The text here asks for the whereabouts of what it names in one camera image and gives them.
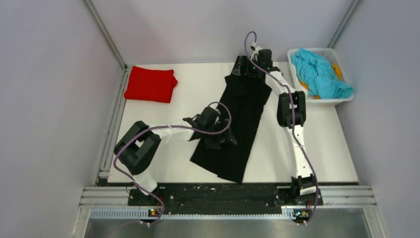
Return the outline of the black t shirt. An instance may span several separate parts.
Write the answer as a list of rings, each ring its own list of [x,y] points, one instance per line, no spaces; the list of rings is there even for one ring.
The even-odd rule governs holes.
[[[225,82],[217,109],[222,120],[231,113],[231,135],[237,143],[225,141],[219,149],[210,149],[204,140],[200,140],[190,161],[221,179],[242,183],[271,88],[265,83],[265,73],[257,77],[231,74],[225,77]]]

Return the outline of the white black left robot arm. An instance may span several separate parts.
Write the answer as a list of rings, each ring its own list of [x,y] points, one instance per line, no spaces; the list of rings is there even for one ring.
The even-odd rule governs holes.
[[[143,121],[135,122],[114,147],[114,161],[119,161],[128,170],[124,172],[140,190],[140,199],[147,205],[158,201],[157,182],[148,168],[162,144],[176,141],[199,140],[205,149],[220,150],[223,143],[237,145],[231,129],[232,113],[226,105],[219,104],[227,113],[207,106],[200,114],[183,118],[175,124],[149,126]]]

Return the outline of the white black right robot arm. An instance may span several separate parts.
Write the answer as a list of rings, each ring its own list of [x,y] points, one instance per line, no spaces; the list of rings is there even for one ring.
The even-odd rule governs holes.
[[[281,70],[273,66],[271,50],[259,46],[252,46],[251,50],[251,53],[238,58],[232,73],[256,78],[277,96],[277,123],[287,135],[294,162],[290,197],[298,205],[317,206],[320,200],[319,185],[304,142],[307,118],[305,93],[293,88]]]

